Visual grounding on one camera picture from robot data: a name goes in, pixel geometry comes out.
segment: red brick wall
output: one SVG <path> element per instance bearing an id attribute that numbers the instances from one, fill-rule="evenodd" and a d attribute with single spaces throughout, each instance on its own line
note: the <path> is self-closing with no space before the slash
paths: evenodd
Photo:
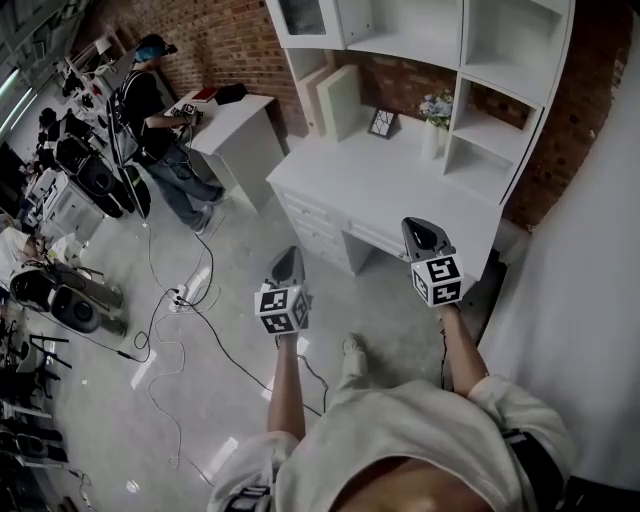
<path id="1" fill-rule="evenodd" d="M 455 71 L 415 60 L 357 51 L 335 51 L 336 64 L 358 66 L 362 101 L 417 119 L 426 119 L 419 111 L 427 94 L 456 88 Z M 522 129 L 529 107 L 498 91 L 474 84 L 469 94 L 471 108 L 488 112 Z"/>
<path id="2" fill-rule="evenodd" d="M 515 224 L 529 230 L 537 226 L 580 169 L 611 109 L 632 26 L 631 8 L 621 0 L 576 1 L 555 101 L 503 214 Z"/>
<path id="3" fill-rule="evenodd" d="M 161 66 L 178 96 L 203 86 L 242 82 L 250 92 L 278 99 L 289 132 L 307 133 L 263 0 L 102 0 L 89 8 L 74 47 L 95 40 L 106 23 L 117 27 L 127 48 L 150 33 L 178 47 Z"/>

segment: flowers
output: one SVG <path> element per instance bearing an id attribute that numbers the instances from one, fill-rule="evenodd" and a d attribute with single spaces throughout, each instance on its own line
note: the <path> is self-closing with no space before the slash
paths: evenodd
<path id="1" fill-rule="evenodd" d="M 449 91 L 442 94 L 428 94 L 424 97 L 424 103 L 420 105 L 420 113 L 427 117 L 436 128 L 449 129 L 451 124 L 451 111 L 453 110 L 453 96 Z"/>

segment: red book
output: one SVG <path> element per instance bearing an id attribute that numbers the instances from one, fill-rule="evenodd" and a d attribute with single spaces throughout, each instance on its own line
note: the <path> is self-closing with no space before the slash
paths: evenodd
<path id="1" fill-rule="evenodd" d="M 217 92 L 218 89 L 215 87 L 205 87 L 189 101 L 193 101 L 194 103 L 207 103 Z"/>

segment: extension cord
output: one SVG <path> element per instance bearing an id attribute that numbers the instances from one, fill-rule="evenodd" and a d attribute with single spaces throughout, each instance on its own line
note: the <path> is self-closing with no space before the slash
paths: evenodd
<path id="1" fill-rule="evenodd" d="M 206 282 L 210 273 L 211 268 L 204 267 L 186 285 L 178 285 L 178 293 L 170 290 L 171 303 L 169 304 L 169 311 L 172 313 L 186 313 L 191 308 L 190 304 L 195 301 L 196 293 L 198 293 L 201 285 Z"/>

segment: table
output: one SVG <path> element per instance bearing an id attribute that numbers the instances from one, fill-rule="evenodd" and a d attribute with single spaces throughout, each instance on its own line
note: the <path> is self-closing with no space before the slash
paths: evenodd
<path id="1" fill-rule="evenodd" d="M 462 258 L 463 293 L 482 277 L 502 209 L 438 176 L 442 159 L 420 158 L 424 123 L 400 116 L 390 140 L 359 129 L 337 143 L 307 136 L 269 176 L 300 241 L 355 275 L 371 246 L 406 262 L 401 222 L 428 220 L 445 230 Z"/>
<path id="2" fill-rule="evenodd" d="M 181 109 L 197 93 L 191 91 L 174 107 Z M 247 94 L 226 105 L 218 105 L 215 100 L 191 103 L 204 113 L 204 119 L 194 128 L 193 140 L 187 146 L 202 155 L 227 190 L 256 212 L 273 195 L 265 179 L 284 158 L 265 110 L 273 100 Z"/>

